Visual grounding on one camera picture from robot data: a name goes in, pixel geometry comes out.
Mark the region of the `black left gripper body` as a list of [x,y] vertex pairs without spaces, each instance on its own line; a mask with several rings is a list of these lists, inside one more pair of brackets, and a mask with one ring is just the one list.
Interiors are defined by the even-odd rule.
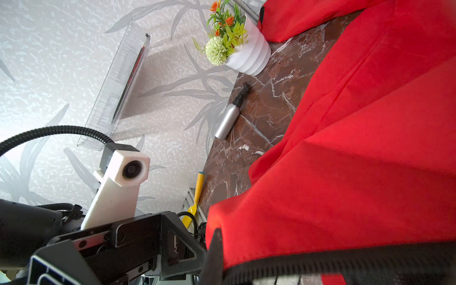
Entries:
[[176,213],[145,214],[57,236],[30,259],[29,285],[127,285],[148,271],[163,280],[198,274],[205,248]]

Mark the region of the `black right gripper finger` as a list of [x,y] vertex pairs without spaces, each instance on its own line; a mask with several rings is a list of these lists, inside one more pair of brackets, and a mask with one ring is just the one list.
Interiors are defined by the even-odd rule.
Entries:
[[274,256],[224,268],[222,231],[216,229],[201,285],[276,283],[281,277],[320,276],[324,285],[453,285],[456,243],[416,243]]

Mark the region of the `red jacket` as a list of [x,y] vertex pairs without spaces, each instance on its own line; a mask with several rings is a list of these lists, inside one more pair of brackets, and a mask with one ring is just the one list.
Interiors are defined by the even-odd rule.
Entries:
[[224,268],[312,252],[456,243],[454,1],[267,1],[282,42],[355,11],[245,193],[212,205]]

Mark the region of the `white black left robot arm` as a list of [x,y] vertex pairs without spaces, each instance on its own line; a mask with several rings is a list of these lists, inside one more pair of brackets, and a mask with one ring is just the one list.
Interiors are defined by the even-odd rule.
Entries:
[[145,214],[83,229],[79,205],[1,201],[1,268],[18,285],[127,285],[198,274],[206,250],[178,214]]

